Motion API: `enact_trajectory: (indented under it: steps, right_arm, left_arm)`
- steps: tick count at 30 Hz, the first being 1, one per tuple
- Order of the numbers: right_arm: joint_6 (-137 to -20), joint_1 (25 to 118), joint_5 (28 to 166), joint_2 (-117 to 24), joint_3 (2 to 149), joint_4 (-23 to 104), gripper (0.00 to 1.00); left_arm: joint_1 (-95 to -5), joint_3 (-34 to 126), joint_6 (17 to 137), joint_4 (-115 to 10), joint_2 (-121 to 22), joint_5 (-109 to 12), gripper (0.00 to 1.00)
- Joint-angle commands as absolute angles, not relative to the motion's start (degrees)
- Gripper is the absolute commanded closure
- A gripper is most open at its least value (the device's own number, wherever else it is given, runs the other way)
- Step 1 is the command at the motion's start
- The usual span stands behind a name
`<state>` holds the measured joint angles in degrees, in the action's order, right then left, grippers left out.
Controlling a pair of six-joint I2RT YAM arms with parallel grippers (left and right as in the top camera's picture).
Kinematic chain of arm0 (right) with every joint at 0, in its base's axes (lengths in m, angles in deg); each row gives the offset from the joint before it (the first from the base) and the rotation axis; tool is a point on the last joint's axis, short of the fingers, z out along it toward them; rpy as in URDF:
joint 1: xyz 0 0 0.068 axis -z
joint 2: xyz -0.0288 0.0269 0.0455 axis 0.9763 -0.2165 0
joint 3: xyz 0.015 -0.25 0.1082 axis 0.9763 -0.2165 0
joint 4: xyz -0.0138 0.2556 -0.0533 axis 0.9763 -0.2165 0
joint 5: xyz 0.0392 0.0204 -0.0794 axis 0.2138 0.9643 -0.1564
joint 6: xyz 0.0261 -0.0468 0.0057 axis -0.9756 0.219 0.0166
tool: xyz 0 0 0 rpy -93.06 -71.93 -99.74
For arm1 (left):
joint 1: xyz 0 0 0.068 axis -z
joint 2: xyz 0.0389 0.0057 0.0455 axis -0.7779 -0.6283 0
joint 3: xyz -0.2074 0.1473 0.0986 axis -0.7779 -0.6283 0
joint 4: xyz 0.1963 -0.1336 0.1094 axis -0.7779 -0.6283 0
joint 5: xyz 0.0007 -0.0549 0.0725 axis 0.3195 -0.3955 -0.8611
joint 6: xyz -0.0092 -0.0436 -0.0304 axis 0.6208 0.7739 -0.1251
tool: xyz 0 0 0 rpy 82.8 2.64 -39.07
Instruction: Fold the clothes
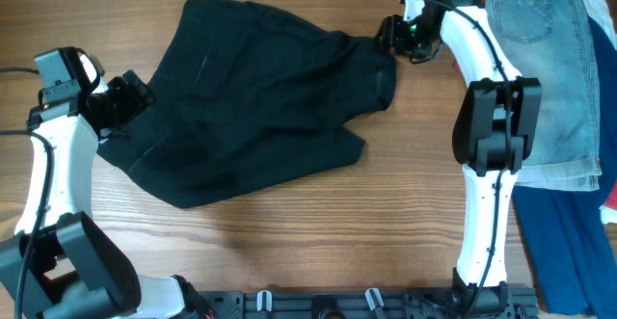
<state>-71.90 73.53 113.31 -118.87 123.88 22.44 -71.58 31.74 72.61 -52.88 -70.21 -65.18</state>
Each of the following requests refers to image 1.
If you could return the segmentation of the black shorts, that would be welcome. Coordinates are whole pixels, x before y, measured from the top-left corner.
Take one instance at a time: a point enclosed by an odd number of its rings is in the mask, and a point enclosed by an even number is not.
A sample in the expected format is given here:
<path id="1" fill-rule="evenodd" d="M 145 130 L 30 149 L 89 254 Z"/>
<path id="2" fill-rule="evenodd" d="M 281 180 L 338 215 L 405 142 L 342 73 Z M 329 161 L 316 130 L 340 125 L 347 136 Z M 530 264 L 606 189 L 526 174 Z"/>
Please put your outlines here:
<path id="1" fill-rule="evenodd" d="M 98 154 L 191 208 L 356 163 L 364 141 L 346 123 L 390 106 L 396 62 L 271 6 L 187 0 L 149 87 L 153 104 Z"/>

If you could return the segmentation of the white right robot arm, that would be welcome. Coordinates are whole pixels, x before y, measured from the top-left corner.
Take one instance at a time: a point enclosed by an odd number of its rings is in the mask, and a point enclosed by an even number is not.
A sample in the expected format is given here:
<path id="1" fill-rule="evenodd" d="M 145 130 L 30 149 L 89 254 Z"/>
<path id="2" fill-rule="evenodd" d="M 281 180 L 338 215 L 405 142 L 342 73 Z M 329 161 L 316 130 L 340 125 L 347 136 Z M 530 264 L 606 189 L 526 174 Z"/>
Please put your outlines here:
<path id="1" fill-rule="evenodd" d="M 467 92 L 452 132 L 466 185 L 463 243 L 448 287 L 365 292 L 376 318 L 535 318 L 534 289 L 510 285 L 505 270 L 509 204 L 522 162 L 532 149 L 542 96 L 499 48 L 483 0 L 399 0 L 401 15 L 384 19 L 382 47 L 418 65 L 448 46 Z"/>

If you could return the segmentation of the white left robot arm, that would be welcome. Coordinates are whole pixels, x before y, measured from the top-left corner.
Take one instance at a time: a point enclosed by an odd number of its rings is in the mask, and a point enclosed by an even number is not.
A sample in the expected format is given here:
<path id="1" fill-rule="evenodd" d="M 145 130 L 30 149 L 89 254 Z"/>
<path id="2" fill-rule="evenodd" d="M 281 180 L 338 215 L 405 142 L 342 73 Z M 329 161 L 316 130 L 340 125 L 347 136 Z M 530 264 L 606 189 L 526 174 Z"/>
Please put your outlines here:
<path id="1" fill-rule="evenodd" d="M 60 80 L 39 93 L 21 135 L 31 139 L 29 196 L 14 236 L 1 244 L 1 283 L 17 318 L 213 318 L 185 278 L 143 277 L 92 217 L 100 134 L 154 100 L 127 71 Z"/>

